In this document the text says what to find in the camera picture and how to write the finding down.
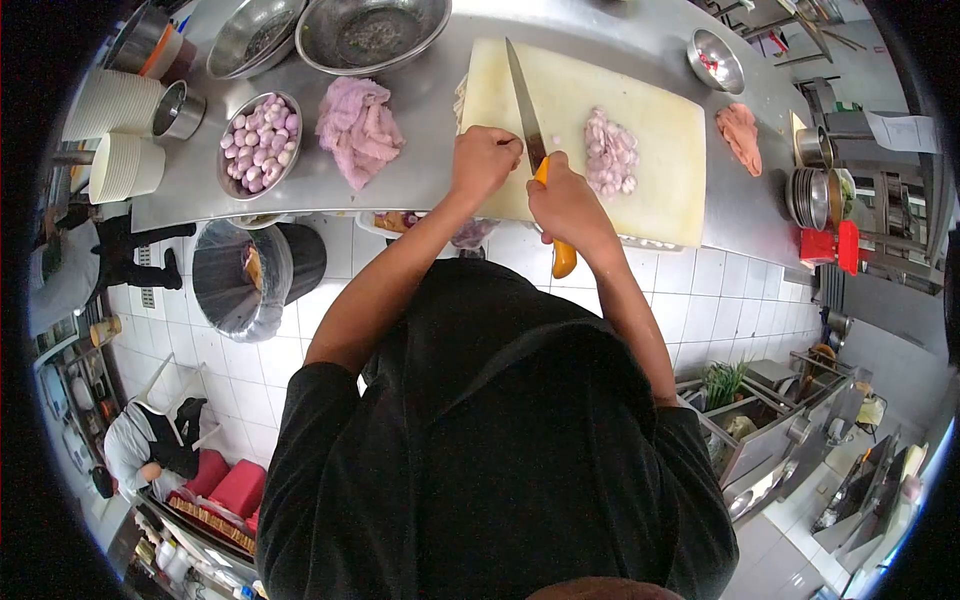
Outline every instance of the bowl of shallots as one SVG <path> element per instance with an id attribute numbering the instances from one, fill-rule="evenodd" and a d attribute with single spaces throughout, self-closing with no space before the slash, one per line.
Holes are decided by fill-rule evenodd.
<path id="1" fill-rule="evenodd" d="M 293 169 L 300 154 L 300 105 L 282 91 L 251 98 L 240 107 L 217 148 L 217 181 L 232 198 L 263 196 Z"/>

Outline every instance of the person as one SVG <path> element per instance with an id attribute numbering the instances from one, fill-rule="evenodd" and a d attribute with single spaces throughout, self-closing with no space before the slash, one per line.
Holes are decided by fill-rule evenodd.
<path id="1" fill-rule="evenodd" d="M 31 337 L 82 308 L 111 285 L 129 283 L 179 290 L 183 280 L 172 249 L 163 255 L 163 268 L 135 264 L 133 251 L 197 232 L 197 224 L 191 223 L 131 233 L 130 214 L 94 223 L 86 204 L 71 204 L 56 222 L 55 211 L 48 209 L 43 224 L 39 243 L 30 254 Z"/>
<path id="2" fill-rule="evenodd" d="M 200 438 L 204 404 L 205 398 L 187 398 L 171 425 L 166 415 L 158 415 L 138 401 L 128 402 L 104 437 L 106 464 L 91 472 L 97 492 L 110 498 L 120 491 L 132 501 L 137 492 L 150 486 L 154 497 L 163 502 L 170 492 L 196 477 L 200 450 L 193 449 L 193 444 Z"/>
<path id="3" fill-rule="evenodd" d="M 260 507 L 272 599 L 696 599 L 730 580 L 736 538 L 697 415 L 566 155 L 527 184 L 530 210 L 544 243 L 586 260 L 602 319 L 502 266 L 435 260 L 522 152 L 503 130 L 458 135 L 449 192 L 324 315 Z"/>

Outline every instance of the stainless steel counter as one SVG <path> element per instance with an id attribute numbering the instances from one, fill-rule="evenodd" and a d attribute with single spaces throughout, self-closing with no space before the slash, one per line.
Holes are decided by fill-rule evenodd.
<path id="1" fill-rule="evenodd" d="M 707 114 L 703 245 L 802 268 L 800 230 L 783 204 L 783 187 L 794 168 L 790 110 L 809 121 L 804 97 L 787 73 L 685 0 L 454 0 L 453 16 L 436 43 L 406 68 L 377 77 L 393 91 L 390 106 L 408 140 L 397 160 L 354 192 L 332 155 L 321 151 L 316 138 L 307 133 L 287 179 L 249 203 L 227 196 L 214 177 L 218 140 L 229 116 L 252 96 L 282 89 L 297 98 L 304 128 L 312 131 L 318 105 L 333 78 L 310 68 L 295 51 L 249 80 L 208 79 L 204 61 L 212 38 L 237 4 L 206 0 L 187 23 L 185 34 L 198 46 L 187 81 L 206 97 L 206 115 L 189 140 L 164 143 L 167 164 L 160 187 L 132 201 L 134 231 L 244 214 L 432 208 L 449 186 L 456 128 L 453 90 L 467 73 L 473 40 L 509 36 L 604 66 L 703 106 Z M 736 52 L 747 81 L 743 94 L 715 92 L 696 79 L 684 48 L 698 27 L 714 31 Z M 759 178 L 747 173 L 713 125 L 716 111 L 731 102 L 746 104 L 756 116 L 763 158 Z"/>

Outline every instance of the hand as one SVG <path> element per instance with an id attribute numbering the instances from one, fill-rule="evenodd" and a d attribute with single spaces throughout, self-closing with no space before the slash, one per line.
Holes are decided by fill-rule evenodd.
<path id="1" fill-rule="evenodd" d="M 160 466 L 160 463 L 147 463 L 140 468 L 140 472 L 143 474 L 144 479 L 151 482 L 160 476 L 163 468 Z"/>
<path id="2" fill-rule="evenodd" d="M 543 228 L 541 240 L 557 238 L 577 249 L 589 263 L 605 248 L 620 248 L 616 231 L 583 176 L 570 170 L 566 153 L 550 155 L 546 185 L 527 181 L 530 212 Z"/>
<path id="3" fill-rule="evenodd" d="M 470 126 L 453 142 L 450 195 L 467 199 L 476 210 L 500 189 L 522 154 L 523 142 L 516 135 L 496 127 Z"/>

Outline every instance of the knife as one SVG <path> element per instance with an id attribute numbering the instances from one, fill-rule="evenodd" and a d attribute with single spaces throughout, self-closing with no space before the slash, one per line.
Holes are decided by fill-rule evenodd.
<path id="1" fill-rule="evenodd" d="M 526 80 L 523 79 L 523 70 L 520 69 L 514 44 L 509 38 L 505 39 L 507 40 L 507 62 L 510 64 L 510 75 L 514 80 L 516 103 L 520 108 L 520 125 L 523 127 L 523 141 L 527 145 L 527 155 L 530 157 L 530 169 L 534 174 L 534 180 L 546 185 L 546 172 L 550 166 L 550 158 L 547 157 L 546 148 L 543 147 L 540 123 L 537 122 L 534 103 L 530 100 L 530 92 L 527 90 Z M 569 244 L 557 239 L 553 240 L 553 249 L 553 277 L 563 279 L 577 266 L 577 251 Z"/>

